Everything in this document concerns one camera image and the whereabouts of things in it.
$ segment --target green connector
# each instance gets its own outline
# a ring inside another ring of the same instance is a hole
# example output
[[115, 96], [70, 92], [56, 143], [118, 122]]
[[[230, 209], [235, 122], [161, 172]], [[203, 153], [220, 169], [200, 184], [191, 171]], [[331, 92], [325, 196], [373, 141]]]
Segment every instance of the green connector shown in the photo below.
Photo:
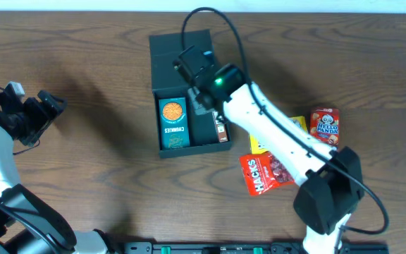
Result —
[[253, 248], [253, 254], [262, 254], [262, 248]]
[[170, 247], [162, 247], [161, 248], [161, 254], [170, 254], [172, 252], [172, 249]]

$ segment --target red snack box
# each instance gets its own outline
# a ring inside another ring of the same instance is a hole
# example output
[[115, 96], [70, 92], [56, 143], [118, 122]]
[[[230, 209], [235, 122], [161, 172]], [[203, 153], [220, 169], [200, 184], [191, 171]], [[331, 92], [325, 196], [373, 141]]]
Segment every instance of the red snack box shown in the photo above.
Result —
[[244, 155], [239, 160], [247, 189], [252, 196], [294, 183], [289, 172], [270, 152]]
[[323, 107], [311, 111], [309, 133], [332, 146], [339, 145], [339, 110]]

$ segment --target wooden table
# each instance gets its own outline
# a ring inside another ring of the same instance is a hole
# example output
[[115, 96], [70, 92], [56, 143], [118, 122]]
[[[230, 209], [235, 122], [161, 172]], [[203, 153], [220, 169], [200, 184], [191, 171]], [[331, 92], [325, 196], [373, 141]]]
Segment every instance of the wooden table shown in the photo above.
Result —
[[[311, 107], [341, 111], [341, 146], [362, 158], [364, 182], [384, 201], [385, 241], [406, 253], [406, 15], [230, 14], [251, 75], [288, 116]], [[229, 152], [159, 159], [149, 35], [178, 32], [185, 13], [0, 13], [0, 85], [29, 96], [67, 97], [42, 145], [16, 157], [23, 183], [74, 230], [94, 228], [157, 241], [303, 238], [295, 186], [251, 198], [238, 157], [249, 152], [235, 126]], [[209, 13], [216, 55], [239, 63], [228, 26]], [[350, 225], [382, 218], [366, 197]]]

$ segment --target hello panda box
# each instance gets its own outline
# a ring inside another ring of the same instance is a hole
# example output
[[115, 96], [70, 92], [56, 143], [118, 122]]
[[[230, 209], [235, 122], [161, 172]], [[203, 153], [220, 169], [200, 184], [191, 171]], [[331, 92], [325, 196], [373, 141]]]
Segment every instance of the hello panda box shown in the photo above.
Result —
[[309, 133], [318, 140], [337, 147], [339, 145], [339, 110], [314, 108], [311, 112]]

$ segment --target black box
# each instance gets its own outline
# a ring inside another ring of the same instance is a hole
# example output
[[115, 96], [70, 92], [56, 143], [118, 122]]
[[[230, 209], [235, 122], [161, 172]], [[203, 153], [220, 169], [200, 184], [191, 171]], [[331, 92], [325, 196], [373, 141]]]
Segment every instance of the black box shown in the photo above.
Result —
[[[203, 52], [212, 51], [209, 30], [185, 33], [186, 45], [195, 45]], [[182, 52], [180, 34], [152, 35], [149, 37], [149, 48], [152, 56], [152, 90], [156, 105], [156, 124], [160, 158], [171, 158], [185, 155], [198, 155], [206, 152], [226, 151], [231, 148], [231, 136], [228, 124], [226, 132], [228, 141], [220, 143], [214, 119], [211, 113], [196, 115], [187, 90], [190, 86], [181, 78], [173, 67], [173, 60]], [[190, 147], [164, 150], [161, 146], [161, 126], [159, 99], [186, 98], [187, 124], [189, 128]]]

